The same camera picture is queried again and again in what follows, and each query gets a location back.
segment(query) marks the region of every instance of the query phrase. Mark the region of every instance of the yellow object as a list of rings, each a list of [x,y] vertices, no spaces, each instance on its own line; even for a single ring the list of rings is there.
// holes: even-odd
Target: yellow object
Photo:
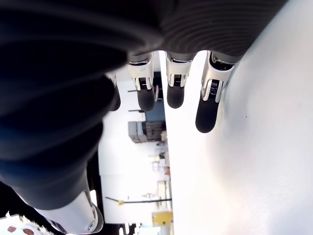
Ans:
[[[152,223],[154,227],[169,227],[173,222],[173,212],[152,212]]]

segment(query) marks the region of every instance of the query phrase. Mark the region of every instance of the robotic finger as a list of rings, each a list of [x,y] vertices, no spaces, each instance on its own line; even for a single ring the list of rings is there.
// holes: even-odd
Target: robotic finger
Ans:
[[[167,103],[173,109],[183,104],[186,79],[195,56],[196,53],[166,53]]]
[[[218,59],[208,51],[201,80],[201,96],[199,100],[196,127],[202,133],[213,130],[222,91],[236,63]]]
[[[130,56],[128,69],[135,83],[140,108],[143,111],[152,110],[155,105],[153,52]]]

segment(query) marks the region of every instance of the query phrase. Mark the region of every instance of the white wall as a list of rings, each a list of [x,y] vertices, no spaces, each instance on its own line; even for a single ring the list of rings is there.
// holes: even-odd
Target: white wall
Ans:
[[[117,80],[121,106],[104,118],[104,133],[99,143],[99,172],[103,194],[106,223],[151,223],[151,212],[156,204],[135,204],[119,206],[105,197],[117,200],[147,200],[141,197],[155,193],[159,175],[152,171],[148,156],[156,154],[156,142],[134,143],[128,136],[129,121],[145,121],[144,113],[128,112],[138,110],[133,81]]]

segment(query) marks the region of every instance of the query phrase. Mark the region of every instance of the metal joint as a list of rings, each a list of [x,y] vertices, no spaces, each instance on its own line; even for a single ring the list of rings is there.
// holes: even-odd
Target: metal joint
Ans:
[[[150,90],[153,87],[153,53],[145,60],[128,62],[128,69],[137,91],[142,88]]]
[[[116,72],[107,72],[105,73],[105,75],[107,76],[107,78],[109,78],[111,80],[111,82],[113,83],[114,87],[116,87]]]
[[[191,60],[178,60],[166,54],[167,82],[173,87],[174,82],[180,80],[180,87],[184,87],[189,76]]]
[[[220,102],[222,90],[225,88],[234,66],[235,64],[218,60],[208,51],[201,80],[201,97],[204,101],[212,96],[216,103]]]

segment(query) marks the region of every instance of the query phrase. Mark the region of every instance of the white surface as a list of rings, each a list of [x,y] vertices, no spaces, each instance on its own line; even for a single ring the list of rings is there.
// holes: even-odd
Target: white surface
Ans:
[[[211,133],[195,127],[205,53],[182,107],[165,105],[176,234],[313,234],[312,10],[313,1],[290,1],[266,28]],[[163,53],[161,72],[166,89]]]

